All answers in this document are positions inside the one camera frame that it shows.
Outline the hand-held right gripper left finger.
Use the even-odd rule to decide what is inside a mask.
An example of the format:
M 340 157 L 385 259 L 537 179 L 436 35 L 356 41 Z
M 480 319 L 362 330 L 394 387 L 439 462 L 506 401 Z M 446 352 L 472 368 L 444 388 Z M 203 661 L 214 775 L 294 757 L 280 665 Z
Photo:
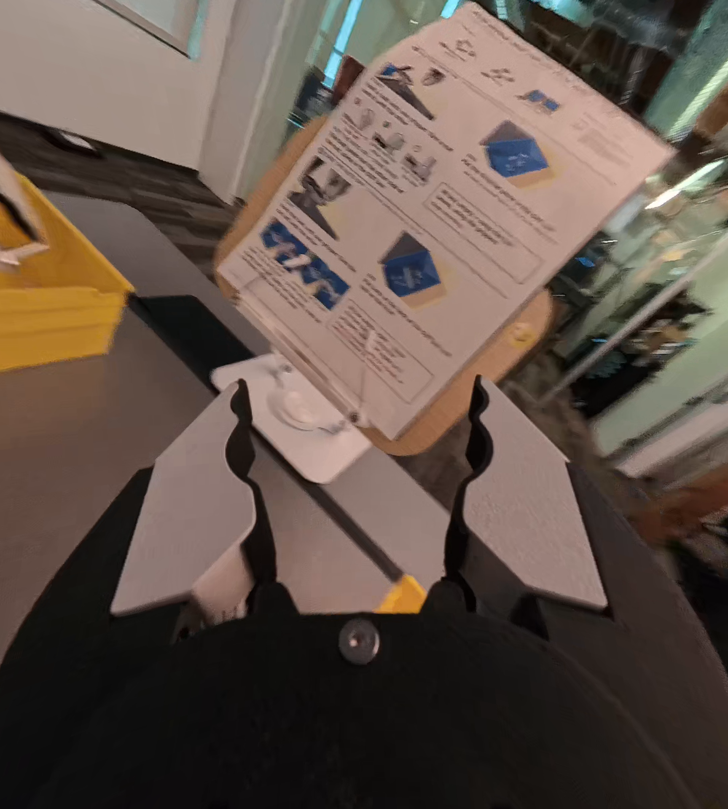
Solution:
M 250 394 L 240 379 L 156 458 L 112 616 L 193 601 L 218 622 L 277 584 L 274 535 L 251 475 L 252 431 Z

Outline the yellow divided plastic bin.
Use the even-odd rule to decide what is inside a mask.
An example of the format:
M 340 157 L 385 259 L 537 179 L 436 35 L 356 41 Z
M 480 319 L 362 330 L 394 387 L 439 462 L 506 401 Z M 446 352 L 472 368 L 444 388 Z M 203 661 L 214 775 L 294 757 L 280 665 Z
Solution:
M 108 353 L 134 286 L 42 191 L 16 177 L 48 248 L 0 270 L 0 372 Z

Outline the black wall outlet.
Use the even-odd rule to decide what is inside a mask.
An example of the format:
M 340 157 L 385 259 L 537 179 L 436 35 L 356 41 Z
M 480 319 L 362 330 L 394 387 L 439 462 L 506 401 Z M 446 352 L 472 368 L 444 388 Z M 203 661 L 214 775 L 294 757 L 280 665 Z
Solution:
M 102 152 L 84 137 L 68 133 L 63 129 L 46 128 L 45 136 L 55 147 L 88 158 L 102 159 Z

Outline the white stand base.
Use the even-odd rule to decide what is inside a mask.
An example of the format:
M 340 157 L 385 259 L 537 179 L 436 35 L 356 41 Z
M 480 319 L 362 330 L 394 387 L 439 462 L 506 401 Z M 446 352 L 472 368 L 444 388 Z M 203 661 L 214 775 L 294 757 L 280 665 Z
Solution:
M 269 353 L 217 367 L 212 385 L 248 389 L 252 425 L 305 480 L 326 485 L 372 448 L 368 438 L 284 357 Z

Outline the glass partition door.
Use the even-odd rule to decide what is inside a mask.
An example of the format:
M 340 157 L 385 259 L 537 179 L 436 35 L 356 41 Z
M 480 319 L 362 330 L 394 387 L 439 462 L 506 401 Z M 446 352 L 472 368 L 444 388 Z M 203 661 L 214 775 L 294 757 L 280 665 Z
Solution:
M 728 156 L 655 188 L 572 263 L 593 272 L 555 349 L 556 392 L 633 477 L 728 421 Z

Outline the large paned window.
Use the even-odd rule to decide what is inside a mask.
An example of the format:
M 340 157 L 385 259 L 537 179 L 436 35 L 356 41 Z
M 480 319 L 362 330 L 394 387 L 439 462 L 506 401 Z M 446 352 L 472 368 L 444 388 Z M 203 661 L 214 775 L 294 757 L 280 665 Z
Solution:
M 176 52 L 198 60 L 210 1 L 96 1 Z

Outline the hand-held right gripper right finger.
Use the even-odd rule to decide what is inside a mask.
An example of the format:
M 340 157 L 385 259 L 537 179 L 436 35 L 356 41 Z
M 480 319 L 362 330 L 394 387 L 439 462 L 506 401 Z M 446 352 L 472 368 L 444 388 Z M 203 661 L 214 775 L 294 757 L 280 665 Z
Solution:
M 537 595 L 605 611 L 609 601 L 566 456 L 482 375 L 467 419 L 470 472 L 446 531 L 447 578 L 495 607 Z

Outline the printed instruction sheet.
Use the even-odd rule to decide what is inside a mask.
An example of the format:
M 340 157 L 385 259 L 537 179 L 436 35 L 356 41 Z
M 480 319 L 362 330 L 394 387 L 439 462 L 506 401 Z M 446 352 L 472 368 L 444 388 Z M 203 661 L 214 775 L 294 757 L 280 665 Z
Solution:
M 673 154 L 467 3 L 362 72 L 217 271 L 398 439 Z

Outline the black flat pad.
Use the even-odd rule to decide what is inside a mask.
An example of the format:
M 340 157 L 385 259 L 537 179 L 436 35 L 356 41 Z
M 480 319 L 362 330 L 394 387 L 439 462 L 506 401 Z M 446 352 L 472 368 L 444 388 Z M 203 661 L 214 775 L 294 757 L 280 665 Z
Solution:
M 212 372 L 255 355 L 193 295 L 138 296 L 129 309 L 214 395 Z

